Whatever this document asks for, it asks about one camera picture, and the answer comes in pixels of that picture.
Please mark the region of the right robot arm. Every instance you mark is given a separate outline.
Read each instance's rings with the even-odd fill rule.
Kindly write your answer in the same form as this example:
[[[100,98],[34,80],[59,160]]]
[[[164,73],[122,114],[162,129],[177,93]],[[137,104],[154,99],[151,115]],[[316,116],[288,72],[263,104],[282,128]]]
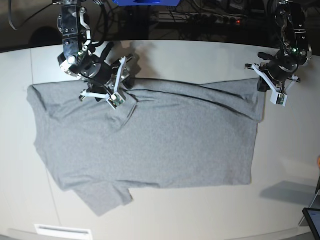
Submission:
[[[106,63],[108,55],[115,47],[109,42],[100,56],[95,55],[103,40],[95,42],[89,25],[87,9],[82,6],[82,0],[54,0],[53,4],[60,5],[61,11],[57,18],[57,28],[62,34],[63,52],[58,56],[60,69],[77,79],[88,83],[90,88],[113,90],[116,78],[119,82],[126,82],[130,78],[130,68],[125,66],[122,73],[118,73],[121,60]]]

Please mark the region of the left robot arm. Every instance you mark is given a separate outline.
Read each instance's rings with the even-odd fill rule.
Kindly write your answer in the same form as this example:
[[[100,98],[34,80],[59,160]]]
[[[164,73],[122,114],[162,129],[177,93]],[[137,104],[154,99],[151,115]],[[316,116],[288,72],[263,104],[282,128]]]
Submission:
[[[266,13],[280,46],[276,55],[258,53],[259,58],[268,61],[259,70],[284,94],[286,80],[293,79],[299,67],[311,59],[312,49],[305,29],[306,16],[297,0],[269,0]]]

